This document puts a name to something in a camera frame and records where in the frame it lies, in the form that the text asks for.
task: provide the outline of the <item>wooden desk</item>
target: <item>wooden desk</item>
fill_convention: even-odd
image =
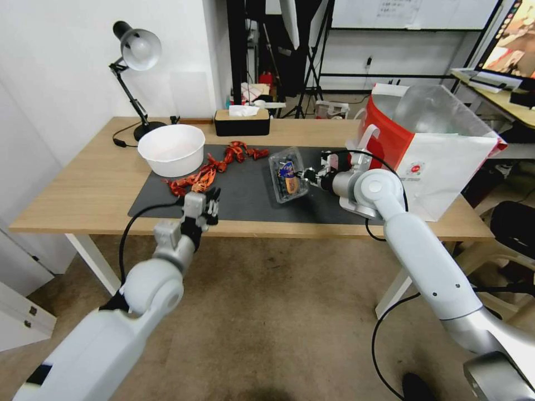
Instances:
[[[114,294],[120,282],[89,234],[122,234],[127,212],[143,186],[150,167],[135,148],[114,146],[111,136],[136,118],[115,117],[11,224],[19,232],[64,233],[105,287]],[[343,147],[357,130],[352,120],[272,120],[267,136],[243,136],[251,145]],[[198,125],[207,144],[226,144],[213,125]],[[118,137],[133,141],[132,131]],[[140,218],[131,234],[152,235],[158,219]],[[437,223],[429,226],[443,241],[482,241],[493,238],[463,197]],[[374,227],[381,235],[382,228]],[[204,234],[216,237],[369,238],[364,226],[282,222],[219,221]]]
[[[469,90],[480,96],[485,102],[494,106],[502,112],[509,120],[520,121],[522,124],[535,129],[535,111],[528,107],[520,106],[509,102],[510,92],[500,91],[497,94],[474,88],[468,84],[469,79],[459,71],[452,71],[451,74],[463,83]]]

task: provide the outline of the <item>whiteboard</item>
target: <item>whiteboard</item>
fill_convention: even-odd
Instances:
[[[482,30],[498,0],[335,0],[333,28]]]

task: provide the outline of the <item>monitor screen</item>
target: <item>monitor screen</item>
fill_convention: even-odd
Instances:
[[[477,69],[535,78],[535,0],[513,3]]]

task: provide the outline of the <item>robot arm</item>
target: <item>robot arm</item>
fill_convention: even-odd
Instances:
[[[154,228],[153,258],[128,273],[119,294],[130,308],[89,313],[33,372],[14,400],[107,400],[141,356],[147,338],[180,302],[182,277],[203,231],[217,224],[219,190],[190,192],[179,223]]]
[[[324,160],[333,155],[327,153]],[[465,376],[482,400],[535,400],[535,342],[492,315],[428,225],[405,211],[403,187],[393,173],[368,170],[369,160],[352,154],[352,168],[297,175],[340,197],[340,205],[366,218],[384,220],[384,233],[412,282],[462,347],[478,354],[464,365]]]

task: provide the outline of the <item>white table leg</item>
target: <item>white table leg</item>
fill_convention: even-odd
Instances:
[[[102,253],[100,253],[93,240],[88,235],[84,234],[65,234],[65,236],[76,248],[90,269],[93,270],[95,276],[97,276],[100,282],[104,284],[104,287],[106,287],[110,294],[115,294],[121,286],[121,282],[106,259],[104,259],[104,256],[102,256]]]
[[[407,274],[407,270],[402,268],[397,274],[394,282],[390,284],[385,295],[380,300],[379,304],[375,308],[375,314],[380,319],[386,310],[401,299],[407,288],[412,284],[411,278]]]

